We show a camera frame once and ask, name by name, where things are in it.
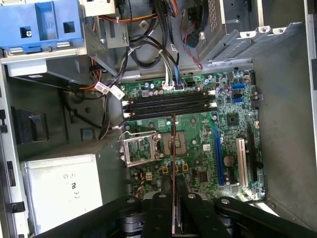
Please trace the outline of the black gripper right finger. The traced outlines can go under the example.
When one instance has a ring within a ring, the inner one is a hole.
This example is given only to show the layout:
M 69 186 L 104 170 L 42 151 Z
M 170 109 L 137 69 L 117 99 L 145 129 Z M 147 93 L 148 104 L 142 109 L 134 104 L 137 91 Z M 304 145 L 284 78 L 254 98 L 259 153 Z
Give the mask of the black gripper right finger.
M 185 228 L 195 227 L 201 238 L 315 238 L 317 233 L 231 197 L 213 203 L 190 192 L 177 176 L 177 195 Z

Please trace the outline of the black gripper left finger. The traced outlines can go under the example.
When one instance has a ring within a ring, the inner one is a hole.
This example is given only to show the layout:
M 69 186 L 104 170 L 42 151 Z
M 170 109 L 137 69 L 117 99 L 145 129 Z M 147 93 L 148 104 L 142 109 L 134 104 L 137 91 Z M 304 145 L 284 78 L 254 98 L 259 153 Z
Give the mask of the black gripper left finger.
M 171 176 L 143 199 L 126 195 L 50 229 L 40 238 L 169 238 L 172 233 Z

